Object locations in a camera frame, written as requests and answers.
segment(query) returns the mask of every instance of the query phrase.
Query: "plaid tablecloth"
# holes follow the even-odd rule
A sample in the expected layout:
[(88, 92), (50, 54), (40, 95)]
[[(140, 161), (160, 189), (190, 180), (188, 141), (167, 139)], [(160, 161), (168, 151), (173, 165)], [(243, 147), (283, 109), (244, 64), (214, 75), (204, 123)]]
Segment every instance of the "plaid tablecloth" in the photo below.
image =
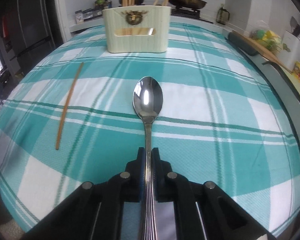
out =
[[(59, 120), (79, 67), (60, 150)], [(86, 30), (43, 59), (0, 111), (0, 193), (28, 231), (83, 181), (124, 170), (144, 146), (132, 106), (154, 77), (164, 103), (152, 146), (190, 181), (216, 182), (275, 236), (300, 210), (300, 152), (267, 82), (219, 33), (170, 24), (166, 53), (110, 54)]]

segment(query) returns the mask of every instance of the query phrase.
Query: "wok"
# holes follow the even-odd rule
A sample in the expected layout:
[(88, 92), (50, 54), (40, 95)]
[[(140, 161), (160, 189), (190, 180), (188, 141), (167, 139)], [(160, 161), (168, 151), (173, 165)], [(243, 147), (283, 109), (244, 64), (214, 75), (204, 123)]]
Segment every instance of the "wok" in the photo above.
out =
[(207, 4), (207, 2), (202, 0), (169, 0), (169, 3), (177, 8), (186, 7), (193, 10), (200, 10)]

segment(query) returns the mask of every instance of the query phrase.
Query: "table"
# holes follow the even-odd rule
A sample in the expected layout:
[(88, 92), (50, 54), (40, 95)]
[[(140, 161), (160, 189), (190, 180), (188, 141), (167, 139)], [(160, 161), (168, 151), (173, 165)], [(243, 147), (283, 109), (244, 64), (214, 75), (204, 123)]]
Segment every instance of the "table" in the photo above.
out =
[(161, 159), (190, 181), (216, 182), (278, 236), (300, 210), (300, 152), (285, 111), (220, 33), (178, 22), (158, 54), (110, 54), (104, 26), (90, 28), (13, 90), (0, 111), (0, 193), (21, 228), (28, 231), (83, 181), (107, 181), (136, 158), (144, 130), (132, 92), (148, 75), (164, 96), (152, 139)]

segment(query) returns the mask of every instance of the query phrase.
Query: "refrigerator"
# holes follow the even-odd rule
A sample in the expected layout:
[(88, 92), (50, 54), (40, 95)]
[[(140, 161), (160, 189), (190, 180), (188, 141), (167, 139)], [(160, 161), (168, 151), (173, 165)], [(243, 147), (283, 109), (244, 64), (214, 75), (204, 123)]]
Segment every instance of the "refrigerator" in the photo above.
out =
[(63, 41), (54, 0), (7, 0), (9, 39), (21, 71), (26, 75)]

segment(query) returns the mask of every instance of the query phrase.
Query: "screw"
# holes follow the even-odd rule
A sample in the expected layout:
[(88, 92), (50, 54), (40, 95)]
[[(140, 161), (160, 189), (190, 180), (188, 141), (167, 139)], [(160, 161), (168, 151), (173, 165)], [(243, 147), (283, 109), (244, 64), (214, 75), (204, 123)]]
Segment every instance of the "screw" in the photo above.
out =
[(213, 189), (213, 188), (216, 186), (216, 184), (215, 184), (214, 182), (212, 182), (212, 181), (207, 181), (207, 182), (205, 183), (205, 185), (206, 185), (206, 187), (209, 188), (209, 189)]
[(127, 178), (130, 177), (130, 173), (127, 172), (127, 171), (121, 172), (120, 177), (123, 178), (123, 179), (127, 179)]
[(167, 174), (167, 176), (168, 176), (168, 178), (170, 178), (170, 179), (175, 179), (175, 178), (177, 177), (177, 174), (176, 174), (175, 172), (169, 172), (169, 173)]
[(90, 181), (86, 181), (86, 182), (82, 183), (81, 186), (83, 189), (91, 189), (92, 183)]

